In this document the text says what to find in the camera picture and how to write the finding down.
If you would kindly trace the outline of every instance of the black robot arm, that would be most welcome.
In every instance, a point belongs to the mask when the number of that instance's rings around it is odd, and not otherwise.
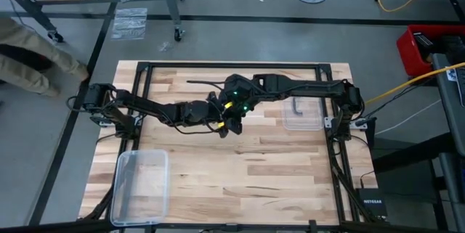
[[[222,138],[231,131],[242,133],[242,118],[254,110],[260,102],[274,102],[288,97],[331,98],[339,106],[339,114],[332,120],[330,136],[338,140],[349,140],[349,123],[354,114],[363,108],[358,88],[347,80],[343,81],[300,81],[284,75],[260,74],[250,80],[233,74],[225,82],[219,96],[212,91],[206,101],[179,102],[162,105],[149,99],[138,97],[126,90],[116,89],[110,84],[92,84],[84,99],[83,108],[93,115],[96,122],[114,123],[119,137],[132,139],[140,132],[139,118],[123,114],[119,108],[126,107],[142,116],[151,115],[167,126],[205,125]]]

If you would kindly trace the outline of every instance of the khaki pants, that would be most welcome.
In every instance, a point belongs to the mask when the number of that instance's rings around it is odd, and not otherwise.
[[[86,68],[68,53],[59,50],[39,34],[19,25],[13,19],[0,18],[0,44],[17,46],[36,52],[53,61],[66,73],[81,80],[87,78]],[[0,54],[0,80],[25,90],[47,95],[52,86],[40,72]]]

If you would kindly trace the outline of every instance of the red box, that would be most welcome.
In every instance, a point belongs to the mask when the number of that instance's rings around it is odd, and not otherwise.
[[[413,33],[423,33],[429,40],[442,35],[465,35],[465,26],[459,25],[409,25],[407,31],[397,40],[400,58],[409,76],[419,76],[429,73],[431,63],[422,60],[419,48],[416,45]]]

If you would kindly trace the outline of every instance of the concrete floor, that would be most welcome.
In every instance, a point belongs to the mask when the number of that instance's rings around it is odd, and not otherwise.
[[[405,0],[383,1],[387,7],[396,7]],[[460,2],[465,7],[465,0]],[[118,8],[127,7],[146,7],[149,14],[167,13],[166,5],[159,1],[118,5]],[[457,20],[448,0],[417,0],[401,12],[389,14],[380,12],[373,0],[326,0],[321,4],[304,4],[298,0],[186,0],[179,8],[183,15]],[[45,12],[105,13],[107,9],[107,4],[44,7]],[[0,10],[11,11],[7,0],[0,0]],[[31,18],[23,20],[40,34],[46,34]],[[52,22],[66,40],[59,47],[87,62],[102,20],[52,19]],[[187,34],[181,43],[174,43],[169,21],[147,22],[143,40],[112,41],[107,36],[91,82],[111,82],[119,60],[348,62],[354,82],[366,99],[407,78],[395,45],[406,27],[208,21],[187,21],[183,27]],[[173,43],[173,48],[160,52],[159,46],[166,41]],[[0,86],[0,100],[4,101],[0,108],[3,144],[0,147],[0,227],[28,223],[68,116],[65,98],[77,92],[78,81],[72,76],[56,69],[49,74],[62,88],[59,98],[49,99],[9,85]],[[377,129],[399,123],[438,98],[435,88],[413,91],[377,115]],[[367,110],[377,105],[370,105]],[[42,223],[76,219],[99,130],[88,115],[79,115]],[[447,130],[444,112],[438,104],[380,137],[420,142]],[[380,176],[379,183],[396,185],[396,181],[416,177],[417,171],[418,168],[404,173],[407,175],[402,178],[399,174]],[[388,196],[387,203],[393,223],[435,227],[430,204],[396,195]]]

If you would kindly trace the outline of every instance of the wooden table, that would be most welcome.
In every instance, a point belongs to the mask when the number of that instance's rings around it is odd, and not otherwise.
[[[118,89],[131,91],[137,63],[119,62],[113,82]],[[334,63],[331,68],[333,79],[352,82],[347,63]],[[156,68],[148,99],[159,103],[203,100],[215,88],[187,80],[223,81],[232,73],[247,78],[278,73],[315,80],[315,71],[305,69]],[[319,225],[339,224],[324,130],[286,130],[282,106],[282,102],[261,103],[243,119],[243,133],[230,133],[225,139],[218,134],[181,135],[146,117],[139,148],[166,150],[171,163],[165,222],[305,225],[315,219]],[[206,127],[185,130],[205,131]],[[103,128],[100,136],[111,133],[113,128]],[[365,139],[361,131],[352,131],[352,135]],[[80,216],[88,214],[110,188],[119,144],[120,139],[111,138],[97,145]],[[346,145],[352,180],[359,187],[360,176],[373,170],[370,151],[358,139]],[[373,173],[364,176],[363,182],[366,187],[377,187]],[[348,196],[342,192],[350,218]]]

